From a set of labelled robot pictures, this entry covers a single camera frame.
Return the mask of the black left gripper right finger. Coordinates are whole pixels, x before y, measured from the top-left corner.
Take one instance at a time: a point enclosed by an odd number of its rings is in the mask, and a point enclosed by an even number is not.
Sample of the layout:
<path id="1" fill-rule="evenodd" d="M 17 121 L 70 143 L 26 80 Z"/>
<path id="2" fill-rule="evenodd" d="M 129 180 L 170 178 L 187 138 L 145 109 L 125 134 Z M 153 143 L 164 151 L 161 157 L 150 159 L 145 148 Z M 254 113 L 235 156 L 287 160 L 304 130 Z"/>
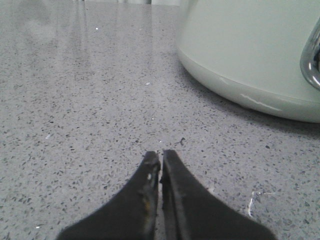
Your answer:
<path id="1" fill-rule="evenodd" d="M 162 165 L 162 210 L 168 240 L 274 240 L 265 226 L 214 197 L 185 167 L 174 150 Z"/>

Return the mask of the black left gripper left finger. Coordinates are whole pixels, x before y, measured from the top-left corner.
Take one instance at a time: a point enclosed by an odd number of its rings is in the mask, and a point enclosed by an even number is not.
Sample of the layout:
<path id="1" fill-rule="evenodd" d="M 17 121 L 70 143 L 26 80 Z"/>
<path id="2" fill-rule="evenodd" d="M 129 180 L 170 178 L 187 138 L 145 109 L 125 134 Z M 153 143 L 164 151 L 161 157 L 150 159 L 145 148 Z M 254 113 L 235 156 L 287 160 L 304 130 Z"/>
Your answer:
<path id="1" fill-rule="evenodd" d="M 158 154 L 146 152 L 134 175 L 112 199 L 91 215 L 64 229 L 57 239 L 154 239 L 160 169 Z"/>

